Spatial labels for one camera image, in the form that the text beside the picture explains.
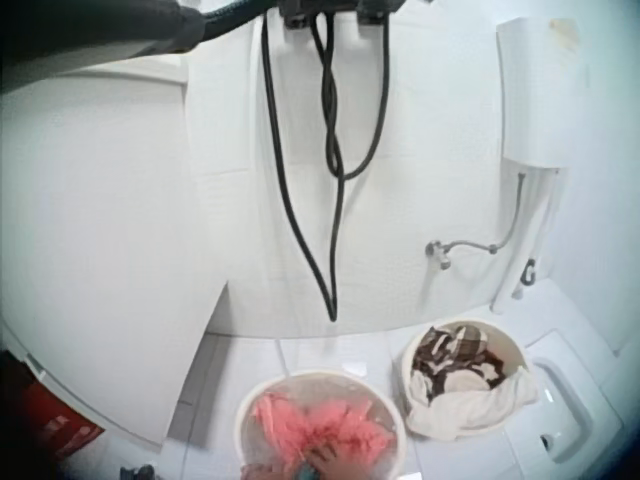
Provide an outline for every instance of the floor drain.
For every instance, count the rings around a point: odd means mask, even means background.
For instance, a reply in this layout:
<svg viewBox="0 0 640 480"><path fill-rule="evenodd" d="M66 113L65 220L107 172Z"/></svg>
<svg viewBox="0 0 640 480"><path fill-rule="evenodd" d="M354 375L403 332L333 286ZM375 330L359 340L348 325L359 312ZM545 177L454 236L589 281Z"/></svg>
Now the floor drain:
<svg viewBox="0 0 640 480"><path fill-rule="evenodd" d="M552 439L549 435L540 435L540 440L542 441L542 444L544 445L544 449L547 452L551 450Z"/></svg>

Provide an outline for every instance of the black hose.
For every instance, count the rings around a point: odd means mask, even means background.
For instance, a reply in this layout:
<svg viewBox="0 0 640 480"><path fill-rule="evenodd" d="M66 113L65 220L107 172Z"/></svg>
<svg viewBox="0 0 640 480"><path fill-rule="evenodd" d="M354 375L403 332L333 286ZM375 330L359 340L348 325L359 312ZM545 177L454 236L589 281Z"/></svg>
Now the black hose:
<svg viewBox="0 0 640 480"><path fill-rule="evenodd" d="M333 308L333 294L330 296L327 290L327 285L324 283L318 264L316 263L307 242L304 240L296 216L293 213L293 206L291 205L291 198L289 197L289 189L287 187L287 177L284 172L284 157L282 155L282 143L280 142L280 127L278 125L278 112L276 107L276 98L273 89L273 76L271 74L271 59L269 57L269 26L267 22L267 15L264 15L264 23L262 24L262 68L264 70L264 84L267 93L267 105L269 107L269 122L271 123L271 139L273 141L273 153L276 157L276 171L278 174L278 185L280 186L280 194L282 195L282 203L284 204L284 211L291 225L291 230L296 237L298 245L307 260L313 276L316 278L322 298L324 299L329 318L332 322L336 321L337 315Z"/></svg>
<svg viewBox="0 0 640 480"><path fill-rule="evenodd" d="M336 137L335 128L338 116L338 95L335 85L333 74L331 73L331 65L333 63L334 53L334 14L325 14L327 19L327 46L323 47L318 34L318 28L315 17L312 18L311 27L320 56L320 61L323 65L322 72L322 111L327 125L327 135L325 141L325 154L327 159L327 166L333 176L338 179L338 191L336 195L336 207L333 215L333 226L331 229L331 245L329 249L329 272L331 278L331 292L327 288L327 285L320 273L318 264L316 263L309 247L304 239L298 221L296 220L293 206L291 204L291 198L289 196L289 189L287 187L287 178L284 171L284 157L282 153L282 143L280 140L280 127L278 125L278 112L275 100L275 93L273 88L273 76L271 72L271 59L269 56L269 29L267 22L267 15L264 15L264 23L262 25L262 65L264 69L265 90L267 94L267 106L269 110L269 121L271 123L271 137L273 141L273 151L276 159L276 171L278 175L278 185L280 187L280 194L282 196L282 203L284 205L285 213L293 234L302 250L302 253L311 268L313 276L316 279L316 283L320 288L320 293L325 303L329 319L335 322L338 318L338 288L336 282L336 249L338 244L338 233L340 230L340 219L342 217L342 208L344 205L344 188L345 182L360 175L369 165L376 148L380 142L380 135L382 134L382 126L384 124L384 117L386 114L387 100L389 98L389 17L384 18L384 34L383 34L383 55L384 55L384 72L382 82L382 96L380 99L380 109L378 112L378 121L376 129L373 135L373 140L369 151L365 156L362 163L351 173L344 173L344 164L342 155L340 153L340 147L338 145L338 139Z"/></svg>
<svg viewBox="0 0 640 480"><path fill-rule="evenodd" d="M330 39L329 31L331 31L331 36L333 36L333 16L326 16L327 19L327 44ZM311 18L311 34L313 36L313 41L316 46L316 50L318 52L318 57L320 58L320 62L325 64L325 51L322 46L322 41L320 40L320 34L318 32L318 24L316 21L316 17ZM369 146L369 150L365 155L364 159L358 165L358 167L347 174L345 174L345 180L352 180L365 171L371 160L373 159L373 155L376 153L376 149L378 148L378 144L380 143L380 136L382 135L382 128L384 126L384 119L387 113L387 103L389 100L389 81L390 81L390 68L389 68L389 16L385 15L383 21L383 37L382 37L382 56L383 56L383 67L382 67L382 94L380 96L380 107L378 108L378 120L376 122L376 127L373 133L373 139L371 140L371 145ZM340 145L338 143L338 138L336 137L335 127L330 128L328 121L328 115L331 109L337 108L338 104L338 93L336 89L336 83L333 78L333 74L331 73L331 68L324 68L323 72L327 72L329 77L325 80L325 75L323 74L322 81L322 113L324 114L325 123L327 124L327 141L325 142L325 154L327 157L327 166L329 167L329 171L334 177L337 177L337 170L334 164L334 156L337 160L340 158L342 160L342 152L340 151Z"/></svg>
<svg viewBox="0 0 640 480"><path fill-rule="evenodd" d="M202 41L212 40L250 22L276 6L276 0L237 0L204 14Z"/></svg>

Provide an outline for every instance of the hand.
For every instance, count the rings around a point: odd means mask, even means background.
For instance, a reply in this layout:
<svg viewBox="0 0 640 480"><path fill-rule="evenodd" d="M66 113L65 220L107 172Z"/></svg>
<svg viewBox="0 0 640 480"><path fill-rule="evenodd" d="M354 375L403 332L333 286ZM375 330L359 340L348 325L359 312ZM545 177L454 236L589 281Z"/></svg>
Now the hand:
<svg viewBox="0 0 640 480"><path fill-rule="evenodd" d="M304 458L322 475L323 480L367 480L367 473L360 465L345 458L325 445L305 453Z"/></svg>
<svg viewBox="0 0 640 480"><path fill-rule="evenodd" d="M268 465L252 464L242 467L242 480L291 480L291 474Z"/></svg>

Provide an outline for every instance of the pink laundry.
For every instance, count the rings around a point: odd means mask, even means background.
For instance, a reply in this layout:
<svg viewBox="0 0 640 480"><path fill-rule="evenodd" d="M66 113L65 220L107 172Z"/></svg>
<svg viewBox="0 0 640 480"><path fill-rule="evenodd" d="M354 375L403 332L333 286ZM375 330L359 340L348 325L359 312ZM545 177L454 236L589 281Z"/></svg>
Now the pink laundry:
<svg viewBox="0 0 640 480"><path fill-rule="evenodd" d="M287 466L299 461L306 449L331 443L348 458L370 467L394 438L367 420L370 408L370 401L352 408L345 401L333 400L305 413L285 395L267 393L256 402L253 415Z"/></svg>

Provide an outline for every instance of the red object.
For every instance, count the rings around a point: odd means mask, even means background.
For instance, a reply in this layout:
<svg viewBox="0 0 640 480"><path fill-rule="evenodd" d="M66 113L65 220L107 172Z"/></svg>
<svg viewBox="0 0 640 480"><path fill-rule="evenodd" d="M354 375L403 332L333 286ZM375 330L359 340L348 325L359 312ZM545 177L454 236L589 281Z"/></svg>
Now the red object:
<svg viewBox="0 0 640 480"><path fill-rule="evenodd" d="M303 412L286 396L267 393L256 402L253 415L287 467L301 460L306 449L330 443L368 468L394 439L384 427L367 419L370 408L368 400L355 408L334 400Z"/></svg>
<svg viewBox="0 0 640 480"><path fill-rule="evenodd" d="M37 381L29 385L21 397L31 428L58 460L69 457L104 432Z"/></svg>

